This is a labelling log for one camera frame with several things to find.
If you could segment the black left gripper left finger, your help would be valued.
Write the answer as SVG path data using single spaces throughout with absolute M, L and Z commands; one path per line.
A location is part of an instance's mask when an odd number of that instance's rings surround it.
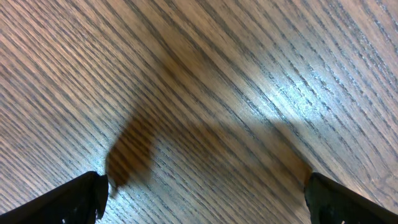
M 108 176 L 95 171 L 1 215 L 1 223 L 95 223 L 108 201 Z

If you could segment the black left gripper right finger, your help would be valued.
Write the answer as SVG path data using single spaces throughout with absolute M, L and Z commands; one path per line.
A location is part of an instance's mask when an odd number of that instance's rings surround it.
M 314 172 L 305 186 L 312 223 L 392 223 L 397 215 L 347 187 Z

